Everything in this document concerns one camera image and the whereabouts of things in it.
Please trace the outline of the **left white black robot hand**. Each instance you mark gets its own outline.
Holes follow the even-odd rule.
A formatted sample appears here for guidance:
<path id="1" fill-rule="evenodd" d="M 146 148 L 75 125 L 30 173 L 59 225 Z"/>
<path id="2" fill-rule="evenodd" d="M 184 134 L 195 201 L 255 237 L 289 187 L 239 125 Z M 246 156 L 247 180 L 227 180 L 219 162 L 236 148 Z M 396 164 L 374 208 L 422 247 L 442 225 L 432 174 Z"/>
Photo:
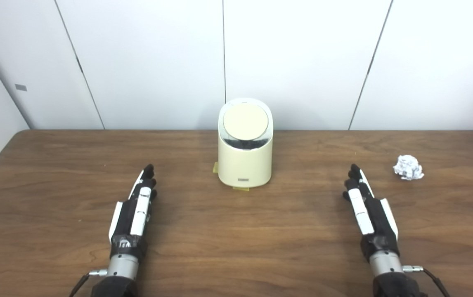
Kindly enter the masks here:
<path id="1" fill-rule="evenodd" d="M 148 250 L 146 224 L 150 221 L 152 201 L 157 195 L 153 164 L 138 175 L 127 200 L 117 202 L 109 228 L 110 257 L 129 255 L 139 262 Z"/>

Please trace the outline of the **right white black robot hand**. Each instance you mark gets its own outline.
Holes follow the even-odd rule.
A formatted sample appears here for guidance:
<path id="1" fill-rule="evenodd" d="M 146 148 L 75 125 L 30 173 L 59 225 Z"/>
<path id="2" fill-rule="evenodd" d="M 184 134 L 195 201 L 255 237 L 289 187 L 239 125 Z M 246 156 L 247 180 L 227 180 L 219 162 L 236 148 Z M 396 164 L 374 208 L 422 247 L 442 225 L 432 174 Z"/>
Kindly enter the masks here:
<path id="1" fill-rule="evenodd" d="M 374 197 L 362 169 L 352 164 L 344 181 L 343 198 L 350 203 L 361 231 L 361 252 L 368 261 L 376 252 L 391 252 L 400 256 L 397 244 L 397 224 L 387 199 Z"/>

